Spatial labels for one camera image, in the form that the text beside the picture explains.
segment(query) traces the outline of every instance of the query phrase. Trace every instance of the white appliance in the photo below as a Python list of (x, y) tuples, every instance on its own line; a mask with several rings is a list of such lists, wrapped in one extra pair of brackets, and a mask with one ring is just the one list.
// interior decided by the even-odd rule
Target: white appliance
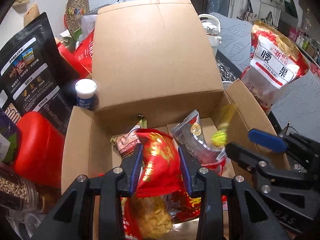
[(219, 36), (221, 32), (220, 21), (210, 14), (200, 14), (199, 18), (210, 41), (213, 54), (216, 56), (218, 46), (221, 44), (221, 37)]

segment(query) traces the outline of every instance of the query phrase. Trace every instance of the jar of beans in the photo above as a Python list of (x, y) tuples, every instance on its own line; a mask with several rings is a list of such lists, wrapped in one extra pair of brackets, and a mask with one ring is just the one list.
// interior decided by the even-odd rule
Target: jar of beans
[(0, 205), (23, 212), (48, 213), (60, 197), (58, 189), (34, 184), (0, 170)]

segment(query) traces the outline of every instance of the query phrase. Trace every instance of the black packaging bag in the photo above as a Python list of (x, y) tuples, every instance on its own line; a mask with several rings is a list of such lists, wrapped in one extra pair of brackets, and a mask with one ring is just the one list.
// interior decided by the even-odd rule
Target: black packaging bag
[(0, 55), (0, 107), (15, 123), (37, 111), (65, 134), (72, 107), (61, 88), (77, 72), (63, 65), (47, 14), (15, 34)]

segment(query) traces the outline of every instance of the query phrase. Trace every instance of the red container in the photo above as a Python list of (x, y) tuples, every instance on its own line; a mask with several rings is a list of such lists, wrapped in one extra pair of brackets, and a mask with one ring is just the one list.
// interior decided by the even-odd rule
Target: red container
[(61, 188), (64, 136), (38, 112), (25, 114), (17, 126), (21, 145), (13, 170), (37, 184)]

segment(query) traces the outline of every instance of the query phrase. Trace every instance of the yellow ball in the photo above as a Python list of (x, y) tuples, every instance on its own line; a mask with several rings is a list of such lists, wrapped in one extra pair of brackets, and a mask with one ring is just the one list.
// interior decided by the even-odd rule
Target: yellow ball
[(227, 143), (227, 133), (225, 131), (217, 131), (212, 135), (211, 141), (217, 147), (225, 146)]

